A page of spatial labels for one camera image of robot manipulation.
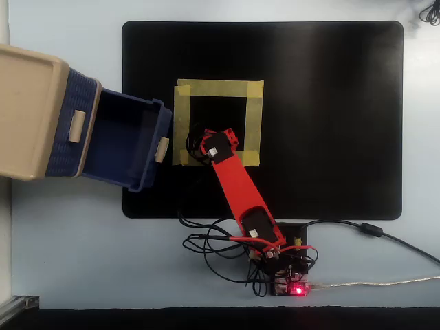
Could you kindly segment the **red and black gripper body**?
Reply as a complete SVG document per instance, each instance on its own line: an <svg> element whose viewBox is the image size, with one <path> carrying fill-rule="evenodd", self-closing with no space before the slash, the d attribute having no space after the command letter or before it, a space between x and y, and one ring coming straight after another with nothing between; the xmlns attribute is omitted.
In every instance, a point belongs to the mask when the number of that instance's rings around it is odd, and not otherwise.
<svg viewBox="0 0 440 330"><path fill-rule="evenodd" d="M214 164L231 158L235 155L237 146L231 146L224 131L206 131L200 146L201 152L207 155Z"/></svg>

